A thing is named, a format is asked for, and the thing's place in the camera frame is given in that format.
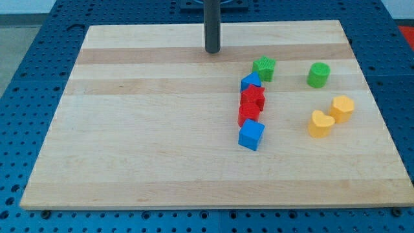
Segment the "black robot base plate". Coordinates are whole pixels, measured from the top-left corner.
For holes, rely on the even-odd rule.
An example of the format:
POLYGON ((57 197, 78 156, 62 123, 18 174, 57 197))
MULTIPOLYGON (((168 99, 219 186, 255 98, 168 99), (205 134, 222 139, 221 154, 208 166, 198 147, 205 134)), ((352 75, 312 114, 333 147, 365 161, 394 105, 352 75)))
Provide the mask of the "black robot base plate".
MULTIPOLYGON (((180 11, 203 10, 203 0, 177 0, 180 11)), ((249 0, 220 0, 222 10, 248 10, 249 0)))

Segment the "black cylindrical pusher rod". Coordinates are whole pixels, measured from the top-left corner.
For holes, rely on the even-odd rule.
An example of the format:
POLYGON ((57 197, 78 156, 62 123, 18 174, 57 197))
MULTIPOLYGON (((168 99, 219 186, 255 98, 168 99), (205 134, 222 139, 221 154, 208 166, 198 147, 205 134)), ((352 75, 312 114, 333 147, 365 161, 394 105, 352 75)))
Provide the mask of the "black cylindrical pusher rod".
POLYGON ((221 6, 220 0, 204 0, 204 47, 210 54, 221 49, 221 6))

